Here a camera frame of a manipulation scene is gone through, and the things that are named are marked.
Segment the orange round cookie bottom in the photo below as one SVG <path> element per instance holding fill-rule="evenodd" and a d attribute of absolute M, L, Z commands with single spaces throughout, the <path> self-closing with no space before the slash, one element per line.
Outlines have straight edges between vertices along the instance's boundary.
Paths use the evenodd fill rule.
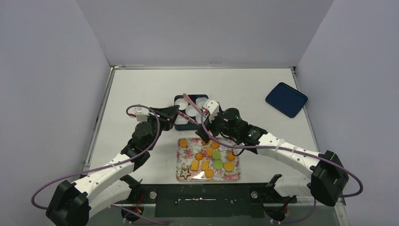
<path fill-rule="evenodd" d="M 214 176 L 214 171 L 212 169 L 206 169 L 204 175 L 206 178 L 212 178 Z"/>

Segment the white paper cup front-left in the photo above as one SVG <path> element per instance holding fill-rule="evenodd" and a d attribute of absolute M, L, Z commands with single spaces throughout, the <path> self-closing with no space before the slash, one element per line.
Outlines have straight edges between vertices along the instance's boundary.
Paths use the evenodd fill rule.
<path fill-rule="evenodd" d="M 175 121 L 175 125 L 186 125 L 186 124 L 188 124 L 188 122 L 189 121 L 187 119 L 185 119 L 184 117 L 178 115 L 177 118 L 176 118 L 176 121 Z"/>

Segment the square cracker right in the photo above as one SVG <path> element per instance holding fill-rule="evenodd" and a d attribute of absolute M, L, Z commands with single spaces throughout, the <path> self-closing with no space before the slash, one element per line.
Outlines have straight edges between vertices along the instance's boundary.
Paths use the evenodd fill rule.
<path fill-rule="evenodd" d="M 203 160 L 201 165 L 201 170 L 206 171 L 207 169 L 209 169 L 209 161 Z"/>

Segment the dark blue box lid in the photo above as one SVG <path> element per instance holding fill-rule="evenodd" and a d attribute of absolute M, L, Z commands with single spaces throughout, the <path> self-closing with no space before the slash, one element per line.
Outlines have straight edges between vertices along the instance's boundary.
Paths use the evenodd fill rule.
<path fill-rule="evenodd" d="M 308 97 L 295 88 L 280 82 L 266 96 L 265 102 L 288 118 L 294 118 L 305 106 Z"/>

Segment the white paper cup front-right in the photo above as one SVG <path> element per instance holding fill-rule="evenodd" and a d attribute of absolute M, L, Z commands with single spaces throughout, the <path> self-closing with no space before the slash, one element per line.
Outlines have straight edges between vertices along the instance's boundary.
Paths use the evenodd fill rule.
<path fill-rule="evenodd" d="M 196 122 L 197 122 L 198 124 L 201 124 L 201 123 L 205 122 L 205 120 L 206 120 L 206 115 L 205 115 L 205 114 L 197 114 L 197 115 L 195 116 L 195 120 L 196 120 Z"/>

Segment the green round cookie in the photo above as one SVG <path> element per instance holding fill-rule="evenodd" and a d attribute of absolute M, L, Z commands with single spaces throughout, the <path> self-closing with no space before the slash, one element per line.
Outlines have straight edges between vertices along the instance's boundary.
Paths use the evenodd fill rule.
<path fill-rule="evenodd" d="M 221 170 L 223 168 L 223 162 L 221 160 L 214 161 L 214 168 L 216 170 Z"/>
<path fill-rule="evenodd" d="M 221 153 L 219 152 L 219 151 L 217 151 L 217 150 L 214 150 L 213 152 L 212 152 L 212 158 L 214 159 L 214 160 L 220 160 L 221 159 Z"/>

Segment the white paper cup back-right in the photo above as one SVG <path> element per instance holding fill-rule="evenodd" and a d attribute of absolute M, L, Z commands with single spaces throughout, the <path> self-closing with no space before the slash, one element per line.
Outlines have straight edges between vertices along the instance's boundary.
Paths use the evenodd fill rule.
<path fill-rule="evenodd" d="M 203 105 L 208 101 L 207 97 L 199 97 L 196 99 L 196 105 L 198 108 L 202 109 Z"/>

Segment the square cracker left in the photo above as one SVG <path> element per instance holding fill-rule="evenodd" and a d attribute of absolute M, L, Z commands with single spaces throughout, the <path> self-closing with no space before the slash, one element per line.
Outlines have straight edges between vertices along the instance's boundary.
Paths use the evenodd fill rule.
<path fill-rule="evenodd" d="M 198 171 L 200 162 L 198 160 L 193 160 L 191 163 L 191 171 Z"/>

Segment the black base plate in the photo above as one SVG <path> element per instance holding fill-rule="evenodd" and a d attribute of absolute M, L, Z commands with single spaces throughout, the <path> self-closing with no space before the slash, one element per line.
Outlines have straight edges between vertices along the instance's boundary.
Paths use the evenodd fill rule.
<path fill-rule="evenodd" d="M 155 207 L 156 217 L 263 218 L 283 214 L 295 196 L 280 196 L 268 183 L 144 184 L 122 204 Z"/>

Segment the star chocolate cookie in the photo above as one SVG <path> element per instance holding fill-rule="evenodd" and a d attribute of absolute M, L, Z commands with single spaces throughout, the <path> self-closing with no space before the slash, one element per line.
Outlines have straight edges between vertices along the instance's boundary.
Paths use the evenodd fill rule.
<path fill-rule="evenodd" d="M 181 173 L 179 175 L 181 180 L 187 180 L 191 177 L 191 170 L 190 169 L 181 169 Z"/>

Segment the square cracker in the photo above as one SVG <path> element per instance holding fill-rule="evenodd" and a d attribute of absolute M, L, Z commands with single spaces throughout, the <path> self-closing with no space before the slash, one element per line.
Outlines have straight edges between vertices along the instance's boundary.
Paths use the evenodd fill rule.
<path fill-rule="evenodd" d="M 207 169 L 209 169 L 209 161 L 203 160 L 201 165 L 201 170 L 206 171 Z"/>
<path fill-rule="evenodd" d="M 200 162 L 198 160 L 193 160 L 191 163 L 191 171 L 198 171 Z"/>

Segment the orange round cookie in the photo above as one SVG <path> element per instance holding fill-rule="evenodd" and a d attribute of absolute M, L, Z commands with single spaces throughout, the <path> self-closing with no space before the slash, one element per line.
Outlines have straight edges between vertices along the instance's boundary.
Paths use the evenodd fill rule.
<path fill-rule="evenodd" d="M 218 142 L 216 142 L 216 141 L 213 141 L 211 143 L 211 146 L 212 146 L 213 149 L 219 149 L 220 148 L 220 144 Z"/>
<path fill-rule="evenodd" d="M 212 178 L 214 176 L 214 171 L 212 169 L 206 169 L 204 175 L 206 178 Z"/>

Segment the yellow waffle round cookie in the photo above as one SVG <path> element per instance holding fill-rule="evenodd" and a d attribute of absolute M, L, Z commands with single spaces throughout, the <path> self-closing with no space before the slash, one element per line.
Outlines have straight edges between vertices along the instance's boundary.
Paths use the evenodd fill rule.
<path fill-rule="evenodd" d="M 232 171 L 234 170 L 234 167 L 235 167 L 235 165 L 234 165 L 234 163 L 231 162 L 231 161 L 226 161 L 226 162 L 223 164 L 223 168 L 224 168 L 227 172 L 232 172 Z"/>

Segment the floral rectangular tray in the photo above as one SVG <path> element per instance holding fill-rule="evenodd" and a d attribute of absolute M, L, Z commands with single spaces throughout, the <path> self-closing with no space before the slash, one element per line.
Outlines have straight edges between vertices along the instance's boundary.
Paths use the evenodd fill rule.
<path fill-rule="evenodd" d="M 176 166 L 176 179 L 180 182 L 194 182 L 194 181 L 207 181 L 207 182 L 231 182 L 238 181 L 241 178 L 241 168 L 239 157 L 236 157 L 236 160 L 233 161 L 235 167 L 232 172 L 227 172 L 224 168 L 220 170 L 216 170 L 214 168 L 214 159 L 212 157 L 208 157 L 206 154 L 206 150 L 208 147 L 211 147 L 211 143 L 213 140 L 210 140 L 208 144 L 202 142 L 201 138 L 191 137 L 191 138 L 181 138 L 187 139 L 188 147 L 181 148 L 177 145 L 177 166 Z M 231 148 L 220 145 L 219 149 L 214 149 L 221 153 L 221 161 L 225 163 L 228 161 L 226 159 L 228 152 L 233 152 Z M 214 176 L 212 178 L 206 178 L 204 175 L 204 171 L 201 170 L 202 161 L 199 161 L 199 169 L 198 171 L 191 171 L 191 177 L 187 180 L 181 180 L 179 175 L 181 173 L 181 169 L 191 169 L 191 163 L 195 160 L 195 154 L 201 152 L 204 155 L 203 160 L 209 161 L 209 169 L 214 171 Z"/>

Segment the pink cat paw tongs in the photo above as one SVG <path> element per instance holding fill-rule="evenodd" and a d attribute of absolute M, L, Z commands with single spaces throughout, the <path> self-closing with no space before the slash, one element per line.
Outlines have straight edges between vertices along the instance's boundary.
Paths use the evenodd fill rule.
<path fill-rule="evenodd" d="M 174 101 L 174 105 L 179 107 L 177 125 L 184 124 L 200 124 L 201 114 L 200 107 L 196 103 L 196 96 L 183 94 L 181 97 L 177 97 Z"/>

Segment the white paper cup centre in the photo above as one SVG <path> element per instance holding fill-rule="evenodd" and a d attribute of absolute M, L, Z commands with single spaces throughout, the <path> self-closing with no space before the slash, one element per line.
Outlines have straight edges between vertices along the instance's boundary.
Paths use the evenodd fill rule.
<path fill-rule="evenodd" d="M 193 105 L 188 105 L 185 109 L 185 114 L 190 117 L 195 117 L 199 112 L 193 107 Z"/>

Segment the white paper cup back-left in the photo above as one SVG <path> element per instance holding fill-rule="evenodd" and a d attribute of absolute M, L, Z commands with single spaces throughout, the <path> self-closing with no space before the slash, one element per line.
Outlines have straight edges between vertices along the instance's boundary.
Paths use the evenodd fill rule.
<path fill-rule="evenodd" d="M 183 98 L 176 99 L 174 104 L 179 106 L 179 111 L 185 110 L 189 105 L 189 103 L 186 102 Z"/>

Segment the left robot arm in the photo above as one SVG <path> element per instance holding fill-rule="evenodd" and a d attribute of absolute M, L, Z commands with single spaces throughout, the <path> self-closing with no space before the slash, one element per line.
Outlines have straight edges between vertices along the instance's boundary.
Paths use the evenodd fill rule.
<path fill-rule="evenodd" d="M 148 114 L 139 111 L 142 105 L 131 105 L 128 116 L 138 124 L 126 146 L 102 167 L 86 172 L 87 176 L 56 187 L 46 209 L 46 217 L 57 226 L 84 226 L 99 211 L 116 202 L 136 202 L 141 195 L 130 173 L 149 159 L 163 131 L 169 131 L 177 119 L 179 107 L 147 107 Z"/>

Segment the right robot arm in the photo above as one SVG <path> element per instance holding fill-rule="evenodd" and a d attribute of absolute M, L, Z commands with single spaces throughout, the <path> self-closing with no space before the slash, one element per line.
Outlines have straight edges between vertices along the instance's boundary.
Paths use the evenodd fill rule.
<path fill-rule="evenodd" d="M 205 120 L 213 138 L 177 142 L 176 178 L 181 182 L 269 183 L 267 197 L 311 196 L 334 206 L 349 175 L 338 156 L 306 150 L 244 121 L 235 108 Z"/>

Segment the dark blue square box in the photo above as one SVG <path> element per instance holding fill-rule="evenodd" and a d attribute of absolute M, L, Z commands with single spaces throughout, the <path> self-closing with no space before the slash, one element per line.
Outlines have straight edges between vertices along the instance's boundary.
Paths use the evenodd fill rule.
<path fill-rule="evenodd" d="M 206 94 L 190 94 L 188 97 L 198 108 L 201 108 L 208 100 L 208 95 Z M 201 123 L 200 113 L 192 104 L 184 100 L 183 95 L 177 95 L 174 97 L 174 105 L 178 105 L 179 111 L 191 119 L 189 121 L 185 117 L 178 115 L 175 121 L 175 129 L 178 131 L 197 130 L 197 125 Z"/>

